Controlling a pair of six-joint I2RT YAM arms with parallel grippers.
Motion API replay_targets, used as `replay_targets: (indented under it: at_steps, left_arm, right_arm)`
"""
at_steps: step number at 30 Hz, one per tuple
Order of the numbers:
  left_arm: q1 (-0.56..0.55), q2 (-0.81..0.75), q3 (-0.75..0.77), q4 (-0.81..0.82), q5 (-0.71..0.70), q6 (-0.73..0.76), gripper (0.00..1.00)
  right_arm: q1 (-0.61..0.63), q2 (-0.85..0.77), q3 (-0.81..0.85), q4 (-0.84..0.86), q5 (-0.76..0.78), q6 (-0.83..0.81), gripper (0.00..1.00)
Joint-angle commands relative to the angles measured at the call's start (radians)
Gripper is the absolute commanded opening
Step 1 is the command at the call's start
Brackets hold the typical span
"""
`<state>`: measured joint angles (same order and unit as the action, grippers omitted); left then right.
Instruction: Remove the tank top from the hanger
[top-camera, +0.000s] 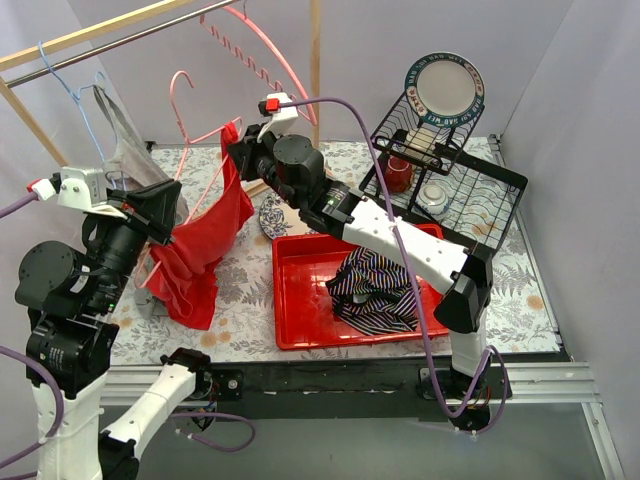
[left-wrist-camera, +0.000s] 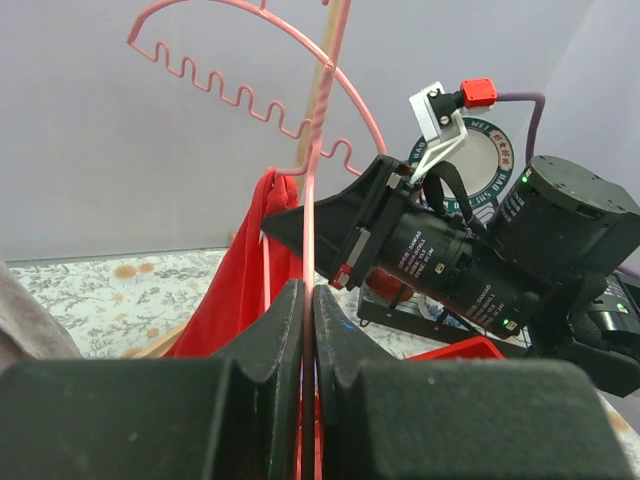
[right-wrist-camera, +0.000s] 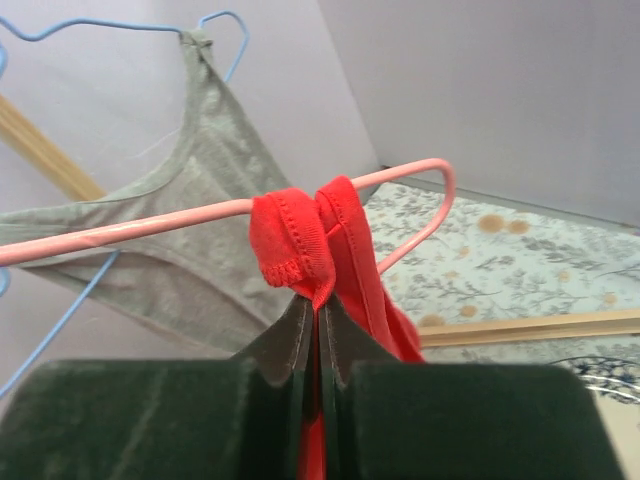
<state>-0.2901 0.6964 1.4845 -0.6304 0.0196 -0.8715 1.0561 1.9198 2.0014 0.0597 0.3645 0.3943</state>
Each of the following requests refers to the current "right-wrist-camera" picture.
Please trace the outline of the thin pink wire hanger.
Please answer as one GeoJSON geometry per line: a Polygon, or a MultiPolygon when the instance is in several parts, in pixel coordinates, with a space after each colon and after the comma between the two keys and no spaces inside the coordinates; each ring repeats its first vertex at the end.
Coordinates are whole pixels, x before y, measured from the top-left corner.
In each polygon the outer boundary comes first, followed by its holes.
{"type": "MultiPolygon", "coordinates": [[[[387,168],[351,180],[353,187],[360,191],[367,187],[432,170],[439,171],[444,180],[442,205],[427,226],[379,262],[377,270],[380,274],[386,272],[406,254],[415,249],[443,223],[454,203],[456,174],[452,165],[446,160],[429,158],[387,168]]],[[[251,199],[236,199],[104,227],[9,244],[1,248],[1,265],[8,267],[55,255],[121,243],[233,216],[248,215],[251,213],[252,208],[253,201],[251,199]]]]}

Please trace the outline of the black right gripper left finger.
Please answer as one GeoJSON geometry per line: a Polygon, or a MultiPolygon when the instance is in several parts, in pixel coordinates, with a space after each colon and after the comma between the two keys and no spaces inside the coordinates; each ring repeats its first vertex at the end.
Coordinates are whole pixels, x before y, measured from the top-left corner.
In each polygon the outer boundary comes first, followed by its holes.
{"type": "Polygon", "coordinates": [[[309,479],[311,303],[226,360],[44,364],[1,422],[5,479],[309,479]]]}

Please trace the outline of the red tank top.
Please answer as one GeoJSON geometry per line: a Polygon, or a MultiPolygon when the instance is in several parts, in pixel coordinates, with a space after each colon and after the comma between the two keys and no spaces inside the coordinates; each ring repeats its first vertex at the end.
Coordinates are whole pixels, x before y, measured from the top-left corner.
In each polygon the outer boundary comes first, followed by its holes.
{"type": "Polygon", "coordinates": [[[287,407],[284,477],[425,478],[407,399],[382,392],[423,372],[418,333],[382,285],[352,182],[256,198],[249,238],[267,283],[294,293],[251,346],[287,407]]]}

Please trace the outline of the grey tank top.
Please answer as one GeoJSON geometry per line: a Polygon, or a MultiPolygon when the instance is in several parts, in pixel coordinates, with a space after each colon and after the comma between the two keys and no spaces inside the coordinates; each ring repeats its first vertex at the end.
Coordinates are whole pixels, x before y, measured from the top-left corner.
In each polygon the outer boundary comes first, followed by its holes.
{"type": "Polygon", "coordinates": [[[217,74],[206,34],[184,32],[180,45],[186,103],[169,158],[99,200],[4,214],[1,261],[229,356],[291,299],[265,282],[248,238],[252,200],[287,180],[217,74]]]}

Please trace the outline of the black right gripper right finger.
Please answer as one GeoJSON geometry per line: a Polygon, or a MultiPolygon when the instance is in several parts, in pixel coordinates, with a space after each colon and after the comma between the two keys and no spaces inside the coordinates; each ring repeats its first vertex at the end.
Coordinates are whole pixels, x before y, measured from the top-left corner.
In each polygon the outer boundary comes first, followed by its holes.
{"type": "Polygon", "coordinates": [[[543,365],[405,363],[319,313],[329,479],[620,479],[591,395],[543,365]]]}

